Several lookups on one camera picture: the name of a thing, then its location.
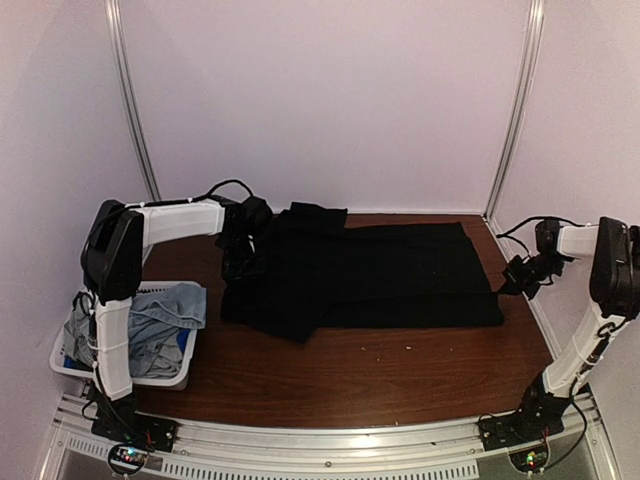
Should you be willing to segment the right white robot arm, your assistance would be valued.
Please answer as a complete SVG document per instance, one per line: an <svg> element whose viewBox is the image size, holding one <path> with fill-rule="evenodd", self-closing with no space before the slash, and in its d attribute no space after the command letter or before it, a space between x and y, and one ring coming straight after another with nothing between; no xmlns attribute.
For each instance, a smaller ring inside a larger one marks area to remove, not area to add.
<svg viewBox="0 0 640 480"><path fill-rule="evenodd" d="M639 227L602 216L579 224L557 216L532 216L499 235L509 238L534 223L537 253L514 256L499 292L533 299L567 263L591 262L589 303L569 344L539 373L510 416L519 440L535 440L559 421L617 334L639 316Z"/></svg>

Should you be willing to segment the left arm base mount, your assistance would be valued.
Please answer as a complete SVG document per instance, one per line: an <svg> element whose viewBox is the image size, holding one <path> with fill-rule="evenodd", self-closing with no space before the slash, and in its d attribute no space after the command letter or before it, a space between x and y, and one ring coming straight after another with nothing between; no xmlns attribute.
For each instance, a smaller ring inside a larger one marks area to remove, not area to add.
<svg viewBox="0 0 640 480"><path fill-rule="evenodd" d="M178 423L174 420L135 414L132 427L115 417L97 418L92 423L91 433L149 452L171 453L177 429Z"/></svg>

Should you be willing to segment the black t-shirt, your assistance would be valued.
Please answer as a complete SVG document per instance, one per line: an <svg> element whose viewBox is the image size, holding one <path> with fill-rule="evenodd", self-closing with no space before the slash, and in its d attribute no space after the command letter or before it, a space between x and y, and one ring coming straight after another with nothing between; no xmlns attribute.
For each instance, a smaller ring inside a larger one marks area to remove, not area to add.
<svg viewBox="0 0 640 480"><path fill-rule="evenodd" d="M349 228L347 212L294 202L226 255L220 316L306 343L319 328L484 328L504 315L458 223Z"/></svg>

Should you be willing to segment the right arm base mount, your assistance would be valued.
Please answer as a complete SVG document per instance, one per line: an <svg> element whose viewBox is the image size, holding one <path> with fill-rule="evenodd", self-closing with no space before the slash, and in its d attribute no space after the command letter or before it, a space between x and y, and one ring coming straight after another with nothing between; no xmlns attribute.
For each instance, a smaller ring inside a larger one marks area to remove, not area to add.
<svg viewBox="0 0 640 480"><path fill-rule="evenodd" d="M539 442L564 431L561 419L529 418L521 412L501 416L483 415L476 425L485 451Z"/></svg>

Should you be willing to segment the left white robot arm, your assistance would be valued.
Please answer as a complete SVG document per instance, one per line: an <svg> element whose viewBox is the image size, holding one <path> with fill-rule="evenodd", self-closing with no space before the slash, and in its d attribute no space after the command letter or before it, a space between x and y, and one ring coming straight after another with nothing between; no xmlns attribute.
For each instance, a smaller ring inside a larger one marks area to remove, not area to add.
<svg viewBox="0 0 640 480"><path fill-rule="evenodd" d="M206 292L195 284L141 292L145 250L216 236L223 276L231 280L254 266L254 242L272 216L266 201L253 195L241 202L214 194L139 204L109 200L100 207L81 254L91 304L78 340L92 360L97 417L121 443L133 444L144 433L135 415L135 380L181 382L189 339L206 323Z"/></svg>

